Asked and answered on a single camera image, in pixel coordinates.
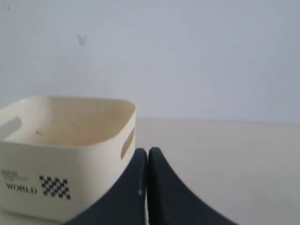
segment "cream plastic basket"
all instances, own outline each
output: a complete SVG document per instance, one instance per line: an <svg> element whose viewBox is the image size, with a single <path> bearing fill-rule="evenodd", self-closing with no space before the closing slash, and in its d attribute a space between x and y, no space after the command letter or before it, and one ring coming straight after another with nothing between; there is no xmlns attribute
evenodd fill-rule
<svg viewBox="0 0 300 225"><path fill-rule="evenodd" d="M0 110L0 206L66 221L120 177L135 150L135 105L30 97Z"/></svg>

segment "white table surface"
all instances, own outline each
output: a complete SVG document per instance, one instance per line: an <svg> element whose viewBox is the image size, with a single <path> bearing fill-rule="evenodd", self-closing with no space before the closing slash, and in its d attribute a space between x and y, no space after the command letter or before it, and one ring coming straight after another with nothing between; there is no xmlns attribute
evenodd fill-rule
<svg viewBox="0 0 300 225"><path fill-rule="evenodd" d="M180 178L240 225L300 224L300 126L137 119L136 146L159 146ZM55 223L0 210L1 225Z"/></svg>

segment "black curved object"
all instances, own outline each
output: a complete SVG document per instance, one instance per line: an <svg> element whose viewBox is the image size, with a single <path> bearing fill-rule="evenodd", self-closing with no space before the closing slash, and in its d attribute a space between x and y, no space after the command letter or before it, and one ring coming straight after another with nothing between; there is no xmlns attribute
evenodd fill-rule
<svg viewBox="0 0 300 225"><path fill-rule="evenodd" d="M150 225L236 225L184 185L160 148L149 151L147 179Z"/></svg>
<svg viewBox="0 0 300 225"><path fill-rule="evenodd" d="M136 149L111 189L86 211L63 225L145 225L147 154Z"/></svg>

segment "black checkered logo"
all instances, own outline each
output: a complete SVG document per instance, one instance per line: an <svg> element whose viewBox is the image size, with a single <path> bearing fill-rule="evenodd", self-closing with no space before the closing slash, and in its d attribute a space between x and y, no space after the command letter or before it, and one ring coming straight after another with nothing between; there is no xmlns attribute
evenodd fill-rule
<svg viewBox="0 0 300 225"><path fill-rule="evenodd" d="M57 177L52 178L50 176L39 176L39 180L41 181L43 194L45 196L58 196L59 198L65 197L68 200L71 199L67 179L60 180Z"/></svg>

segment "basket handle hole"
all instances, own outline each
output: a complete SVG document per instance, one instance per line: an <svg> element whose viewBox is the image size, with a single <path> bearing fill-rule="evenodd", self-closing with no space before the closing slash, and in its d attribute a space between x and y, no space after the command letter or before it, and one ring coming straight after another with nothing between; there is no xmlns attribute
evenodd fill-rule
<svg viewBox="0 0 300 225"><path fill-rule="evenodd" d="M131 145L133 138L135 136L135 127L132 129L132 131L130 132L130 135L128 136L127 140L124 142L122 151L121 151L121 159L124 158L124 156L126 155L129 146Z"/></svg>

